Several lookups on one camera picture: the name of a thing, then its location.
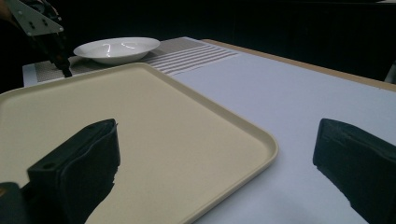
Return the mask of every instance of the tray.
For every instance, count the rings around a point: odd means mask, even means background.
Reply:
[[[84,126],[118,123],[115,186],[87,223],[191,223],[263,171],[275,138],[144,63],[0,95],[0,182]]]

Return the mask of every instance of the wooden table edge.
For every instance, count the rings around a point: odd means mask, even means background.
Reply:
[[[268,59],[272,59],[272,60],[276,60],[282,63],[289,63],[292,65],[296,65],[302,68],[306,68],[306,69],[310,69],[313,71],[317,71],[326,75],[330,75],[330,76],[334,76],[334,77],[340,77],[343,79],[347,79],[347,80],[351,80],[351,81],[355,81],[355,82],[359,82],[361,84],[365,84],[365,85],[369,85],[369,86],[373,86],[373,87],[377,87],[379,89],[383,89],[383,90],[388,90],[388,91],[395,91],[396,92],[396,85],[395,84],[391,84],[388,82],[383,82],[383,81],[378,81],[378,80],[374,80],[374,79],[370,79],[367,77],[359,77],[356,75],[352,75],[349,73],[344,73],[344,72],[340,72],[340,71],[336,71],[336,70],[332,70],[329,68],[325,68],[325,67],[320,67],[320,66],[316,66],[310,63],[302,63],[302,62],[298,62],[292,59],[287,59],[287,58],[282,58],[279,56],[275,56],[273,54],[268,54],[268,53],[264,53],[264,52],[260,52],[257,50],[253,50],[253,49],[246,49],[246,48],[242,48],[242,47],[238,47],[235,45],[231,45],[231,44],[226,44],[223,42],[219,42],[216,40],[212,40],[212,39],[203,39],[202,41],[209,43],[209,44],[213,44],[213,45],[218,45],[227,49],[235,49],[238,51],[242,51],[245,53],[249,53],[249,54],[253,54],[256,56],[260,56],[263,58],[268,58]]]

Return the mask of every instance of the striped placemat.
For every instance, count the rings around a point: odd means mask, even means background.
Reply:
[[[235,51],[180,37],[162,41],[158,48],[138,62],[148,63],[166,75],[174,76],[237,55]],[[73,76],[111,67],[78,56],[70,57],[69,61]],[[49,61],[35,63],[35,72],[38,83],[64,78],[62,71]]]

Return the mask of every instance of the table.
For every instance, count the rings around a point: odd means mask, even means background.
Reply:
[[[187,39],[237,55],[172,77],[279,143],[269,168],[196,223],[366,223],[312,162],[318,124],[322,118],[341,120],[396,145],[396,86],[214,40]]]

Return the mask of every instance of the bowl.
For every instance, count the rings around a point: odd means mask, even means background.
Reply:
[[[160,46],[160,41],[147,37],[122,37],[93,41],[73,50],[80,57],[98,63],[125,64],[135,62]]]

